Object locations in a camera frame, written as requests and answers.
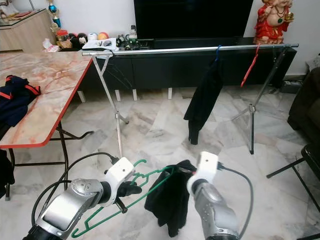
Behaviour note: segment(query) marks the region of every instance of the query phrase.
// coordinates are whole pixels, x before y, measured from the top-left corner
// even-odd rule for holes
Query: green plastic hanger
[[[141,159],[139,161],[137,161],[135,164],[133,164],[134,167],[136,167],[138,164],[140,163],[146,163],[147,160],[145,159]],[[157,173],[162,173],[166,170],[170,170],[171,169],[171,173],[165,177],[165,179],[163,179],[161,182],[159,182],[157,185],[155,185],[152,189],[150,189],[150,191],[148,191],[146,194],[144,194],[143,196],[139,197],[136,201],[134,201],[133,203],[129,204],[127,206],[127,208],[130,208],[132,207],[133,205],[135,205],[136,203],[140,202],[142,199],[144,199],[146,196],[148,196],[150,193],[152,193],[154,190],[156,190],[158,187],[160,187],[168,178],[170,178],[172,176],[172,174],[174,174],[176,172],[176,168],[174,166],[166,166],[160,170],[154,170],[154,171],[151,171],[147,174],[142,174],[142,173],[139,173],[139,172],[136,172],[134,173],[133,175],[135,176],[134,179],[132,180],[131,184],[134,184],[135,181],[138,179],[138,178],[143,178],[145,179],[145,182],[142,183],[140,185],[140,187],[143,187],[144,185],[146,185],[148,182],[149,182],[149,176],[150,175],[153,175],[153,174],[157,174]],[[113,217],[117,216],[118,214],[121,213],[121,211],[118,211],[110,216],[108,216],[107,218],[97,222],[96,224],[93,224],[92,226],[89,226],[89,221],[92,220],[104,207],[100,207],[98,210],[96,210],[90,217],[88,217],[85,221],[84,221],[84,226],[85,226],[85,230],[78,233],[77,232],[79,231],[79,228],[76,228],[72,234],[71,234],[71,237],[72,238],[78,238],[80,236],[82,236],[83,234],[89,232],[90,230],[94,229],[95,227],[99,226],[100,224],[103,224],[104,222],[112,219]]]

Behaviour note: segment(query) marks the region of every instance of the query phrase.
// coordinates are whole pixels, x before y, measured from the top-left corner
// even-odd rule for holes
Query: sofa
[[[287,122],[313,143],[320,142],[320,67],[306,77],[291,106]]]

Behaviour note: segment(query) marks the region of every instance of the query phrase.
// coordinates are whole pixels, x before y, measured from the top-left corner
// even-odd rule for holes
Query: white wall
[[[47,0],[31,0],[34,8],[48,8]],[[19,10],[30,10],[28,0],[13,0]],[[126,34],[136,24],[134,0],[54,0],[63,29],[69,33]]]
[[[47,8],[47,0],[32,0],[36,9]],[[135,24],[134,0],[54,0],[60,10],[62,27],[69,32],[107,32],[110,36],[127,33]],[[28,0],[13,0],[18,10],[31,9]],[[261,0],[254,0],[245,37],[255,35]],[[306,61],[320,53],[320,0],[293,0],[295,21],[284,33],[286,43],[299,43],[298,53],[288,74],[305,74]]]

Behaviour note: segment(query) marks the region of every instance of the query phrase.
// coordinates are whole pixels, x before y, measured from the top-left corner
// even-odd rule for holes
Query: red hanger
[[[258,44],[258,46],[256,47],[256,51],[255,51],[255,57],[251,63],[251,66],[249,67],[248,71],[246,72],[244,78],[243,78],[243,81],[241,83],[241,87],[243,87],[247,81],[247,78],[252,70],[252,68],[254,67],[254,65],[256,64],[256,61],[257,61],[257,58],[258,58],[258,52],[259,52],[259,48],[260,48],[260,43]]]

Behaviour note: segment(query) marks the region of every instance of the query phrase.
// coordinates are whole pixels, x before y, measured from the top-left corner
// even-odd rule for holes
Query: red statue
[[[283,32],[288,30],[294,14],[289,12],[293,0],[262,0],[264,6],[258,11],[255,26],[255,44],[282,44]]]

